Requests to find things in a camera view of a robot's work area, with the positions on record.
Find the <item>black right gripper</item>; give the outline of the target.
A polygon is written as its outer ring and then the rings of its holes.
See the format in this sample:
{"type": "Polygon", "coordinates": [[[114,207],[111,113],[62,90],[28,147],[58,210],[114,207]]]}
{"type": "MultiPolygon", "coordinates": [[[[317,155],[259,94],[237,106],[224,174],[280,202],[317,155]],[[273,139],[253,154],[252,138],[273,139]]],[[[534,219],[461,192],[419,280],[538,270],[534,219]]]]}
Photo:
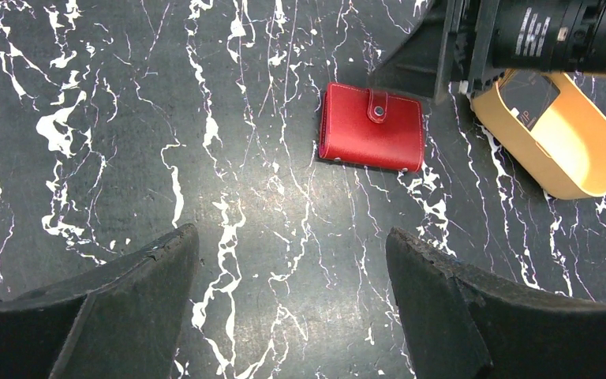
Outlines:
{"type": "Polygon", "coordinates": [[[441,102],[509,69],[606,76],[606,1],[428,1],[369,87],[441,102]]]}

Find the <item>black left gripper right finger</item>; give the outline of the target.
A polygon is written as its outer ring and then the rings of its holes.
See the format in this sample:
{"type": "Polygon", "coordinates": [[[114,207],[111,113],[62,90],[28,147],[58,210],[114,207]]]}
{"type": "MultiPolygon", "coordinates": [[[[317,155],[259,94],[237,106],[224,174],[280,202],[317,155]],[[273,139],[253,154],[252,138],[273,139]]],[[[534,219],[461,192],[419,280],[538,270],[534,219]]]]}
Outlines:
{"type": "Polygon", "coordinates": [[[606,378],[606,303],[507,280],[400,228],[385,250],[417,377],[606,378]]]}

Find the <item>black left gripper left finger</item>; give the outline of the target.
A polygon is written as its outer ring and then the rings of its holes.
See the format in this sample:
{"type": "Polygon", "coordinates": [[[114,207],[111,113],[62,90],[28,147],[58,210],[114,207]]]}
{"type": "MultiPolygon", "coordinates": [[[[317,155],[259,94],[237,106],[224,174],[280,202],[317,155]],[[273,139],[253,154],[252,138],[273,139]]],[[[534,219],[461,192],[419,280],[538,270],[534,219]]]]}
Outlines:
{"type": "Polygon", "coordinates": [[[84,274],[0,301],[0,378],[167,378],[200,263],[187,223],[84,274]]]}

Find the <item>red leather card holder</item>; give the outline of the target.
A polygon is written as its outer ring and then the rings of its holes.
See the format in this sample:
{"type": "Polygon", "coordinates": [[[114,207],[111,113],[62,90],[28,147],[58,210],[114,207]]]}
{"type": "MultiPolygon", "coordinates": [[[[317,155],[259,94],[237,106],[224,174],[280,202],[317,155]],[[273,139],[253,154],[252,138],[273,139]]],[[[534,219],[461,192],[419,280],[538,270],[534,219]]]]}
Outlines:
{"type": "Polygon", "coordinates": [[[338,82],[327,85],[320,123],[321,159],[417,172],[424,153],[419,101],[338,82]]]}

